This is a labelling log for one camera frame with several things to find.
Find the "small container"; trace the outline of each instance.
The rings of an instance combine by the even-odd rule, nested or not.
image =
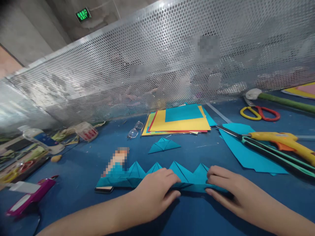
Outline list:
[[[61,152],[65,146],[53,140],[50,136],[44,133],[41,129],[31,128],[27,125],[18,128],[23,132],[23,137],[33,143],[37,143],[51,154],[55,155]]]
[[[85,141],[90,142],[98,136],[98,131],[87,122],[82,122],[74,127],[75,132]]]

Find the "hand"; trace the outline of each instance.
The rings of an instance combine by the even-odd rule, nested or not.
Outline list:
[[[136,189],[126,194],[131,204],[128,222],[124,226],[132,227],[154,220],[162,214],[178,197],[180,192],[168,190],[180,183],[180,178],[171,169],[162,168],[144,177]]]
[[[207,177],[208,183],[225,188],[234,195],[234,199],[230,200],[213,189],[206,189],[209,195],[238,217],[275,234],[279,233],[281,225],[288,228],[287,222],[284,220],[280,222],[279,219],[292,216],[295,212],[272,198],[245,177],[219,166],[212,166]]]

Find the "green exit sign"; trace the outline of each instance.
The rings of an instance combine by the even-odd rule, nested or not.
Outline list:
[[[87,8],[84,8],[81,11],[78,11],[75,15],[78,18],[80,23],[91,18],[91,15],[90,15],[89,10]]]

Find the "perforated metal sheet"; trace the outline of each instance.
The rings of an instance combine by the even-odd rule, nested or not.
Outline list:
[[[286,88],[314,80],[314,7],[311,0],[159,1],[8,79],[67,126]],[[198,63],[205,36],[218,39],[208,46],[220,56]],[[145,83],[130,83],[130,65],[145,66]]]
[[[0,80],[0,134],[16,134],[22,125],[40,129],[60,127],[61,124],[33,101],[14,88],[6,79]]]

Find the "pink paper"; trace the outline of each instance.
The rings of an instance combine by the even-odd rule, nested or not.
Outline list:
[[[296,89],[315,95],[315,85],[298,86]]]

